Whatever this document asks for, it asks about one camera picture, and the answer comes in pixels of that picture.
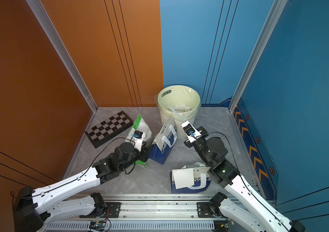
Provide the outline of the blue white bag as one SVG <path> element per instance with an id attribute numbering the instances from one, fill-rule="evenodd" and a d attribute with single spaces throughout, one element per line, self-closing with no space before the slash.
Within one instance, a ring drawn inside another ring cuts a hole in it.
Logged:
<path id="1" fill-rule="evenodd" d="M 170 116 L 154 139 L 150 159 L 158 162 L 159 164 L 164 164 L 176 141 L 176 123 L 173 117 Z"/>
<path id="2" fill-rule="evenodd" d="M 207 190 L 211 184 L 209 167 L 197 162 L 170 172 L 172 194 L 196 194 Z"/>

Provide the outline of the white receipt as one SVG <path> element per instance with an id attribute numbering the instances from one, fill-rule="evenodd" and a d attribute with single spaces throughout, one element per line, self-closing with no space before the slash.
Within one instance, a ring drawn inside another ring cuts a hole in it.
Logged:
<path id="1" fill-rule="evenodd" d="M 193 168 L 176 169 L 172 171 L 176 189 L 192 187 L 194 185 Z"/>

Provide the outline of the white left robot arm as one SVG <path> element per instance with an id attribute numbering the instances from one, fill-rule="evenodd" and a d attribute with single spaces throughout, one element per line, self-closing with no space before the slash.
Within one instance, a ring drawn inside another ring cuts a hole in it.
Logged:
<path id="1" fill-rule="evenodd" d="M 22 188 L 13 206 L 14 227 L 16 232 L 35 232 L 46 221 L 46 210 L 86 189 L 101 185 L 117 178 L 138 160 L 147 161 L 153 145 L 143 145 L 138 150 L 130 142 L 124 142 L 106 158 L 93 163 L 82 174 L 74 175 L 53 185 Z"/>

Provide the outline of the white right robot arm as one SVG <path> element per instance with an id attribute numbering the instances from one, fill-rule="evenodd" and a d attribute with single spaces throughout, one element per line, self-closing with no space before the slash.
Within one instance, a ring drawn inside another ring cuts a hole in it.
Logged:
<path id="1" fill-rule="evenodd" d="M 239 207 L 225 194 L 218 192 L 210 200 L 211 212 L 217 217 L 235 221 L 249 232 L 304 232 L 298 220 L 290 220 L 268 203 L 248 183 L 226 155 L 228 153 L 219 137 L 206 140 L 203 136 L 189 137 L 185 145 L 194 148 L 209 168 L 212 180 L 233 195 L 243 205 Z"/>

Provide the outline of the green white paper bag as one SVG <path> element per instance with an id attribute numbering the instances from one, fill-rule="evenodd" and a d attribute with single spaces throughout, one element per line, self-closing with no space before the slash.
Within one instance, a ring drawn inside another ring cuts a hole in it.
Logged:
<path id="1" fill-rule="evenodd" d="M 132 128 L 130 129 L 130 131 L 129 131 L 127 137 L 126 137 L 126 140 L 125 140 L 125 142 L 128 142 L 130 145 L 132 145 L 133 148 L 134 148 L 134 145 L 133 145 L 133 142 L 130 142 L 130 139 L 132 138 L 132 136 L 133 136 L 133 134 L 136 130 L 145 133 L 142 146 L 153 144 L 152 131 L 151 131 L 148 124 L 145 122 L 145 120 L 143 119 L 143 117 L 140 114 L 136 118 L 136 120 L 135 120 Z M 135 162 L 134 167 L 136 165 L 146 166 L 147 162 L 142 162 L 142 161 L 138 160 L 138 161 Z"/>

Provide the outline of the pale green trash bin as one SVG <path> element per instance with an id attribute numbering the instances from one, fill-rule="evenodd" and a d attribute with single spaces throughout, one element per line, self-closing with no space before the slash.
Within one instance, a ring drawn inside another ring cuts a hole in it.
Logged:
<path id="1" fill-rule="evenodd" d="M 178 125 L 185 121 L 193 124 L 201 107 L 201 99 L 198 92 L 183 85 L 173 85 L 164 88 L 154 96 L 154 100 L 160 111 L 162 124 L 165 124 L 171 116 Z"/>

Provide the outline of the black white chessboard box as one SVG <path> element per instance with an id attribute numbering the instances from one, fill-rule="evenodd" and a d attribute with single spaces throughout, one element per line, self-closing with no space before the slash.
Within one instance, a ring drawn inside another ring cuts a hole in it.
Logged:
<path id="1" fill-rule="evenodd" d="M 85 131 L 85 134 L 92 145 L 95 148 L 98 148 L 115 136 L 124 132 L 126 129 L 131 128 L 133 124 L 133 120 L 124 111 L 120 111 L 92 126 Z"/>

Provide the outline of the green circuit board right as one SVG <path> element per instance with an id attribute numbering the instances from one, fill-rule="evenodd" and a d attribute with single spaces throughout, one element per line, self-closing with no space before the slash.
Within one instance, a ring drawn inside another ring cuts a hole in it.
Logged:
<path id="1" fill-rule="evenodd" d="M 230 227 L 232 227 L 232 226 L 234 226 L 235 225 L 235 222 L 234 221 L 228 221 L 228 222 L 225 222 L 224 223 L 224 226 L 226 227 L 226 228 L 230 228 Z"/>

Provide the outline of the green circuit board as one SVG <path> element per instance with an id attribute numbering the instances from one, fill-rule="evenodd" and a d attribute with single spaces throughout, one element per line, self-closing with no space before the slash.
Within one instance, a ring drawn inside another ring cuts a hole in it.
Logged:
<path id="1" fill-rule="evenodd" d="M 234 226 L 235 225 L 235 222 L 234 221 L 228 221 L 228 222 L 225 222 L 224 223 L 224 226 L 226 227 L 226 228 L 230 228 L 230 227 L 232 227 L 232 226 Z"/>
<path id="2" fill-rule="evenodd" d="M 106 221 L 91 221 L 89 225 L 90 232 L 103 232 L 107 229 Z"/>

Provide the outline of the green circuit board left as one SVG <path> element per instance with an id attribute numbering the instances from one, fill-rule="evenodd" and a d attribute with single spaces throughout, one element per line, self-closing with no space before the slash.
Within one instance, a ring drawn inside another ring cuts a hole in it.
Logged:
<path id="1" fill-rule="evenodd" d="M 91 221 L 89 225 L 90 232 L 103 232 L 107 229 L 106 221 Z"/>

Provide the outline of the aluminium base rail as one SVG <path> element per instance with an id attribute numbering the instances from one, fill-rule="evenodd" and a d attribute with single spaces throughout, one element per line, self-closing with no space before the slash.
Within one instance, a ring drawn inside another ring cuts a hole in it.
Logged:
<path id="1" fill-rule="evenodd" d="M 104 232 L 244 232 L 237 224 L 226 228 L 227 217 L 213 216 L 207 194 L 103 195 L 104 215 L 63 216 L 42 232 L 89 232 L 91 221 L 106 221 Z"/>

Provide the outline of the aluminium corner post right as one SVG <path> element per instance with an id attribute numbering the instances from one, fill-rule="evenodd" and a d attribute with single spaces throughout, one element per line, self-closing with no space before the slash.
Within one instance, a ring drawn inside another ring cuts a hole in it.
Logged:
<path id="1" fill-rule="evenodd" d="M 236 87 L 235 93 L 229 105 L 229 112 L 233 113 L 242 94 L 255 70 L 255 67 L 270 39 L 270 36 L 286 6 L 287 0 L 275 0 L 266 18 L 266 21 L 262 27 L 260 35 L 256 41 L 254 49 L 250 55 L 245 70 L 240 78 L 240 81 Z"/>

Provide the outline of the aluminium corner post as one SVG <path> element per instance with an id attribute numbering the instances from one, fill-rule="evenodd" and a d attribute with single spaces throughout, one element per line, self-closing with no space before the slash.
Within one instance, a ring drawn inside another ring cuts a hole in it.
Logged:
<path id="1" fill-rule="evenodd" d="M 250 55 L 245 70 L 240 78 L 240 81 L 236 87 L 235 93 L 229 105 L 229 112 L 233 113 L 242 94 L 255 70 L 255 67 L 270 39 L 270 36 L 286 6 L 287 0 L 275 0 L 266 18 L 266 21 L 262 27 L 260 35 L 256 41 L 254 49 Z"/>
<path id="2" fill-rule="evenodd" d="M 59 33 L 57 32 L 52 20 L 46 12 L 43 4 L 39 0 L 27 0 L 27 4 L 31 8 L 33 14 L 46 33 L 48 39 L 52 43 L 54 49 L 62 60 L 64 66 L 68 70 L 70 76 L 74 80 L 76 86 L 84 97 L 86 103 L 93 113 L 96 113 L 98 106 L 92 97 L 86 83 L 84 82 L 77 66 L 75 65 L 72 57 L 70 56 L 66 46 L 64 45 Z"/>

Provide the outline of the aluminium corner post left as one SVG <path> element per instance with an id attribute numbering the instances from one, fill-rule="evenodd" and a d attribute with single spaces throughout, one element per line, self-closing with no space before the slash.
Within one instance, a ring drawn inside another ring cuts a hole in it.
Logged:
<path id="1" fill-rule="evenodd" d="M 31 8 L 33 14 L 46 33 L 48 39 L 52 43 L 54 49 L 62 60 L 64 66 L 68 70 L 70 76 L 74 80 L 76 86 L 84 97 L 86 103 L 93 113 L 96 113 L 98 106 L 92 97 L 86 83 L 84 82 L 77 66 L 75 65 L 72 57 L 70 56 L 66 46 L 64 45 L 59 33 L 57 32 L 52 20 L 46 12 L 43 4 L 39 0 L 27 0 L 27 4 Z"/>

